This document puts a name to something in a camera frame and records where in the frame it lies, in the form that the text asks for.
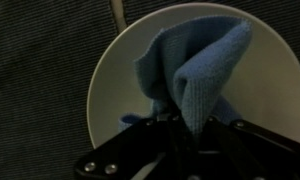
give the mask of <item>screw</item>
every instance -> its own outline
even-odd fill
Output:
[[[118,166],[116,164],[109,164],[106,166],[106,168],[104,169],[104,171],[107,174],[114,174],[118,171]]]
[[[153,120],[147,122],[147,126],[151,126],[153,124]]]
[[[179,116],[175,116],[175,117],[173,117],[173,118],[172,118],[172,120],[174,120],[174,121],[178,121],[178,120],[179,120],[179,118],[180,118]]]
[[[237,122],[236,125],[237,125],[238,127],[243,127],[243,126],[244,126],[243,122]]]
[[[255,177],[253,180],[266,180],[264,177]]]
[[[188,177],[187,180],[201,180],[199,176],[196,176],[196,175],[191,175]]]
[[[89,162],[84,166],[84,170],[87,172],[94,171],[96,169],[96,164],[94,162]]]

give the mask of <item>cloth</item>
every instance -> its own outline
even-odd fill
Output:
[[[220,93],[251,36],[249,22],[229,16],[200,17],[161,30],[135,61],[141,90],[153,100],[151,116],[166,110],[172,98],[195,138],[211,112],[225,123],[240,117]]]

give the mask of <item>blue microfiber cloth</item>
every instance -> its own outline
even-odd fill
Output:
[[[200,17],[161,30],[135,61],[141,90],[153,100],[151,116],[168,108],[171,98],[195,138],[209,115],[225,124],[239,119],[220,93],[251,36],[249,22],[229,16]],[[125,116],[120,127],[128,127],[131,118],[140,117]]]

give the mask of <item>dark fabric surface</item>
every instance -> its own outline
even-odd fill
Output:
[[[219,3],[253,14],[275,29],[287,41],[300,61],[300,1],[123,0],[126,22],[130,25],[153,11],[187,2]]]
[[[86,98],[117,35],[108,1],[0,1],[0,180],[73,179]]]

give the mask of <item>gray textured fabric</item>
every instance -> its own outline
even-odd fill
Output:
[[[0,180],[73,179],[86,97],[117,35],[108,1],[0,1]]]
[[[219,3],[255,15],[274,28],[288,42],[300,61],[300,1],[123,0],[126,22],[130,25],[153,11],[187,2]]]

